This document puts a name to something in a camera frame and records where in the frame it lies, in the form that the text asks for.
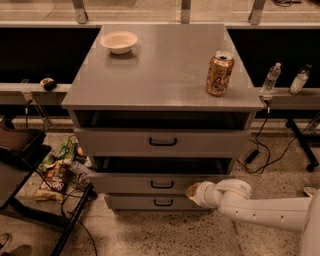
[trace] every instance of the white bowl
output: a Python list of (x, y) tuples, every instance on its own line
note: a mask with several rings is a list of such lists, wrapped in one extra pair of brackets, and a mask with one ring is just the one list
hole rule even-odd
[(103, 35), (100, 44), (110, 49), (112, 53), (124, 54), (131, 50), (138, 41), (138, 37), (128, 31), (115, 31)]

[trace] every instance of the trash pile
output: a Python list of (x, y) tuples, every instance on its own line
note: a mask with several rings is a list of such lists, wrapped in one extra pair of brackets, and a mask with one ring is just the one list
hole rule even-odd
[(83, 155), (75, 138), (69, 137), (59, 150), (58, 157), (49, 154), (38, 167), (43, 174), (35, 200), (55, 200), (62, 203), (67, 186), (84, 191), (90, 184), (92, 170), (90, 161)]

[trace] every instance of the gray drawer cabinet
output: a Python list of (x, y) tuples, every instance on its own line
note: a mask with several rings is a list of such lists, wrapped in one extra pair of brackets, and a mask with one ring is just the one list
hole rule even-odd
[(75, 133), (83, 150), (95, 156), (232, 158), (250, 136), (247, 130), (80, 128)]
[(109, 208), (117, 210), (205, 210), (188, 198), (180, 195), (106, 195), (106, 203)]
[[(116, 30), (138, 36), (131, 52), (114, 55), (100, 45)], [(235, 66), (219, 98), (205, 85), (211, 56), (221, 49), (232, 52)], [(108, 207), (161, 211), (205, 210), (186, 189), (230, 177), (262, 109), (222, 24), (102, 26), (62, 105)]]

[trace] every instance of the food wrapper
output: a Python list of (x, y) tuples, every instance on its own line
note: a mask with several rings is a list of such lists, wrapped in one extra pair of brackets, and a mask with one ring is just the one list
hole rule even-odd
[(76, 145), (77, 142), (74, 138), (69, 138), (66, 141), (64, 141), (60, 146), (58, 160), (63, 160), (64, 163), (70, 164), (73, 161), (73, 158), (75, 157), (74, 151)]
[(48, 167), (44, 180), (35, 195), (35, 200), (56, 200), (63, 202), (67, 187), (68, 166), (57, 161)]

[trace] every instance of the plastic water bottle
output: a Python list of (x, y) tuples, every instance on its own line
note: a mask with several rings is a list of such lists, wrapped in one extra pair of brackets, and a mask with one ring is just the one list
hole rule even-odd
[(299, 94), (302, 87), (305, 85), (305, 83), (307, 82), (307, 80), (310, 76), (311, 68), (312, 68), (312, 66), (307, 64), (304, 68), (299, 70), (299, 73), (297, 74), (296, 78), (293, 80), (293, 82), (288, 90), (289, 94), (291, 94), (293, 96)]
[(271, 93), (274, 85), (277, 82), (278, 77), (281, 74), (281, 63), (277, 62), (273, 67), (270, 68), (269, 73), (266, 77), (262, 85), (262, 92), (263, 93)]

